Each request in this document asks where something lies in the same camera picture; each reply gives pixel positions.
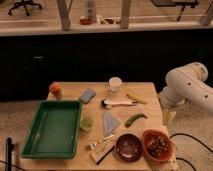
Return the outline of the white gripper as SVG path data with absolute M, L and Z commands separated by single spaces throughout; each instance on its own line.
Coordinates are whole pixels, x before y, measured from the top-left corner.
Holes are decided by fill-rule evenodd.
M 168 112 L 170 112 L 168 123 L 171 124 L 173 119 L 176 116 L 176 111 L 173 111 L 173 110 L 177 107 L 177 105 L 169 101 L 163 93 L 159 94 L 159 102 L 160 102 L 161 108 L 163 109 L 163 114 L 162 114 L 163 125 L 167 125 Z

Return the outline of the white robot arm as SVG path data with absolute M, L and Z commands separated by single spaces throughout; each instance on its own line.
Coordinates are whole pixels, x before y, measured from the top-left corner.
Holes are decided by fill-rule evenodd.
M 175 107 L 190 100 L 213 115 L 213 88 L 205 84 L 208 78 L 206 66 L 193 62 L 170 70 L 166 76 L 166 86 L 159 93 L 163 112 L 163 124 L 168 126 L 176 116 Z

